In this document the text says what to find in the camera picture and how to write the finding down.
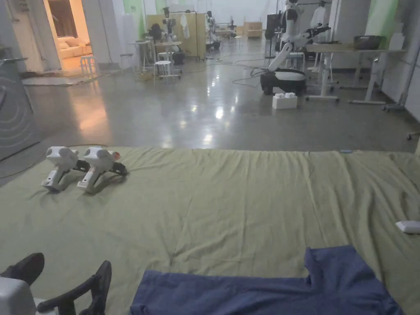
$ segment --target humanoid robot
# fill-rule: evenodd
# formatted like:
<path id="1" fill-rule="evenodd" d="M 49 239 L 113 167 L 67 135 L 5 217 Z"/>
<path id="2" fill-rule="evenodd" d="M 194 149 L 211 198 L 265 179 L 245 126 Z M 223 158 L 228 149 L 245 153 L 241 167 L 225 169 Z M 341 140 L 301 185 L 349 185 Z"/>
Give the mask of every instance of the humanoid robot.
<path id="1" fill-rule="evenodd" d="M 207 11 L 207 22 L 208 22 L 208 38 L 206 43 L 206 49 L 209 50 L 211 47 L 214 50 L 219 50 L 220 48 L 220 39 L 216 36 L 216 19 L 214 18 L 211 11 Z"/>
<path id="2" fill-rule="evenodd" d="M 297 32 L 299 15 L 302 10 L 297 6 L 298 0 L 286 0 L 282 19 L 285 33 L 281 38 L 280 52 L 268 66 L 268 71 L 260 77 L 261 88 L 265 95 L 271 95 L 274 87 L 279 87 L 285 92 L 293 92 L 302 95 L 306 90 L 305 73 L 295 69 L 281 69 L 280 65 L 293 51 L 296 43 L 302 42 L 305 45 L 314 36 L 323 33 L 330 27 L 318 27 L 308 29 L 305 32 Z"/>
<path id="3" fill-rule="evenodd" d="M 165 13 L 165 19 L 162 21 L 163 22 L 163 28 L 164 28 L 162 35 L 163 35 L 163 37 L 166 38 L 166 41 L 168 43 L 176 42 L 177 37 L 173 33 L 173 30 L 172 30 L 172 28 L 176 25 L 176 19 L 169 18 L 169 8 L 168 7 L 163 8 L 163 12 Z M 176 53 L 178 53 L 180 51 L 179 47 L 176 46 L 176 45 L 171 46 L 171 47 L 172 47 L 172 50 Z"/>

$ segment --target sofa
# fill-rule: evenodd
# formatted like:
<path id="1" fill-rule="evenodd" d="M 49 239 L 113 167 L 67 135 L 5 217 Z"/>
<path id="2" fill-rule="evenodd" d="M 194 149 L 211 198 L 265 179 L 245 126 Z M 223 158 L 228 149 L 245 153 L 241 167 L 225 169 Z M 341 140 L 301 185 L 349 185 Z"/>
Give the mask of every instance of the sofa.
<path id="1" fill-rule="evenodd" d="M 72 36 L 59 37 L 58 45 L 60 47 L 62 59 L 89 55 L 92 53 L 90 43 L 85 43 L 81 39 Z"/>

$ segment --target mattress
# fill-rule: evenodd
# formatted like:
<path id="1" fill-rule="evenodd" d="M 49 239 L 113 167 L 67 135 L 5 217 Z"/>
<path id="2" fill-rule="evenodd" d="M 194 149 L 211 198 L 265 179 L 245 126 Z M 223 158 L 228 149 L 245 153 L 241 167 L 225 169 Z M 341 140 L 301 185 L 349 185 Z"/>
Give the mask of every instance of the mattress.
<path id="1" fill-rule="evenodd" d="M 0 270 L 43 252 L 35 297 L 109 260 L 107 314 L 126 314 L 145 270 L 301 278 L 307 247 L 351 244 L 407 314 L 420 312 L 420 236 L 395 225 L 420 219 L 417 155 L 112 149 L 130 173 L 105 174 L 96 195 L 76 171 L 49 193 L 48 161 L 0 189 Z"/>

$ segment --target polished concrete floor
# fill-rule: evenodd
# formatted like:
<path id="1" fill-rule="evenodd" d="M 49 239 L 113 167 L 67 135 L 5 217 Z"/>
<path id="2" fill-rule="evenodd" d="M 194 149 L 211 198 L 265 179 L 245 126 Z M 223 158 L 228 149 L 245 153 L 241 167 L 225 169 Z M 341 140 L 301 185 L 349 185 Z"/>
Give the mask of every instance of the polished concrete floor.
<path id="1" fill-rule="evenodd" d="M 405 137 L 420 125 L 408 113 L 386 114 L 376 105 L 347 102 L 363 99 L 365 91 L 336 89 L 338 105 L 301 99 L 297 110 L 273 110 L 259 78 L 233 83 L 249 77 L 247 65 L 267 64 L 263 51 L 259 41 L 243 39 L 241 48 L 225 43 L 214 59 L 188 60 L 180 80 L 157 81 L 155 86 L 153 80 L 136 82 L 127 71 L 71 87 L 27 87 L 43 141 L 0 163 L 0 177 L 32 164 L 52 145 L 415 150 L 417 141 Z M 353 75 L 337 74 L 335 79 L 346 84 Z M 308 88 L 307 94 L 319 94 L 319 89 Z M 378 93 L 375 98 L 385 97 Z M 12 178 L 0 179 L 0 185 Z"/>

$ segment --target blue t-shirt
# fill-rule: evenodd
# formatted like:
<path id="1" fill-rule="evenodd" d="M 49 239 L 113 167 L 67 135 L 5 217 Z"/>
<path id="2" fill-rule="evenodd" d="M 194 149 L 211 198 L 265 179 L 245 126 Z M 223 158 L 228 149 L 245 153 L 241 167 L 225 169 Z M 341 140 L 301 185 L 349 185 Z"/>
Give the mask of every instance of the blue t-shirt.
<path id="1" fill-rule="evenodd" d="M 306 278 L 146 271 L 132 315 L 402 315 L 353 246 L 306 250 Z"/>

